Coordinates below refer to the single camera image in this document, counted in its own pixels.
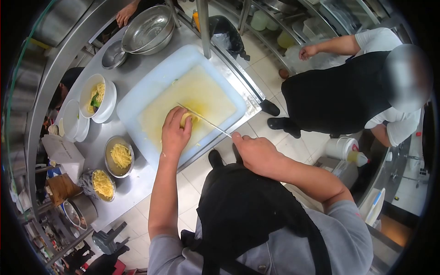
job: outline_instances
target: noodle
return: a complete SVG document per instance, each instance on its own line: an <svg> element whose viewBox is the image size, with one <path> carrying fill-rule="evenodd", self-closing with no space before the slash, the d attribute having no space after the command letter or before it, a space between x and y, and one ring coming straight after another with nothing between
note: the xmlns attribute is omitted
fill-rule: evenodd
<svg viewBox="0 0 440 275"><path fill-rule="evenodd" d="M130 150L122 144L115 144L110 153L114 163L121 169L127 168L132 162Z"/></svg>
<svg viewBox="0 0 440 275"><path fill-rule="evenodd" d="M113 197L113 184L102 170L93 172L93 189L107 198Z"/></svg>
<svg viewBox="0 0 440 275"><path fill-rule="evenodd" d="M88 101L87 104L87 111L89 111L90 113L94 113L95 111L93 110L93 106L92 104L92 99L93 97L96 95L96 93L98 93L98 96L96 97L96 101L101 103L104 99L104 92L105 92L105 84L104 83L99 83L97 84L95 87L93 87L92 89L92 97L90 98L90 100Z"/></svg>

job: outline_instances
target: white bucket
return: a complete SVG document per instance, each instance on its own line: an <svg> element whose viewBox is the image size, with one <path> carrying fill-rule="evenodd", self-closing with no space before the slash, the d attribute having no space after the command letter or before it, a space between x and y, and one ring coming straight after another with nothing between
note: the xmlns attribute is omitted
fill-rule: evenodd
<svg viewBox="0 0 440 275"><path fill-rule="evenodd" d="M346 136L339 139L330 139L326 144L326 155L331 158L347 160L350 151L358 151L359 145L356 139Z"/></svg>

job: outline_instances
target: plastic stool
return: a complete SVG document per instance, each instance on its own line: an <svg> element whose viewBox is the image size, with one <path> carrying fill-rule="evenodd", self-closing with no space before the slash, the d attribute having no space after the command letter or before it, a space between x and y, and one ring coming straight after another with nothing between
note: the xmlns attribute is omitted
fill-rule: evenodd
<svg viewBox="0 0 440 275"><path fill-rule="evenodd" d="M94 232L92 235L92 240L99 249L101 249L104 254L111 255L122 248L127 242L129 237L123 242L116 244L114 239L119 235L119 233L127 226L126 222L123 222L115 230L110 229L107 233L103 231Z"/></svg>

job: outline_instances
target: gray cloth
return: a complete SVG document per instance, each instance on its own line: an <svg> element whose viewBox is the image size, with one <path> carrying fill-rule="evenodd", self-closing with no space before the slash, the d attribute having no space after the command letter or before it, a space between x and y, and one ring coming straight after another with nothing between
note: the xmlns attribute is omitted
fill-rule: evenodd
<svg viewBox="0 0 440 275"><path fill-rule="evenodd" d="M338 201L330 207L327 215L312 209L305 211L321 231L333 275L365 275L373 261L373 244L356 204ZM195 238L202 238L199 219ZM237 260L264 274L315 273L307 239L295 236L287 228L272 232L266 243L252 248ZM179 238L158 235L151 240L149 275L201 274L202 267L203 257L183 248Z"/></svg>
<svg viewBox="0 0 440 275"><path fill-rule="evenodd" d="M92 174L93 174L93 170L87 171L84 174L82 174L78 179L76 185L82 187L84 189L84 194L86 194L87 196L99 200L99 197L95 192L95 189L93 189Z"/></svg>

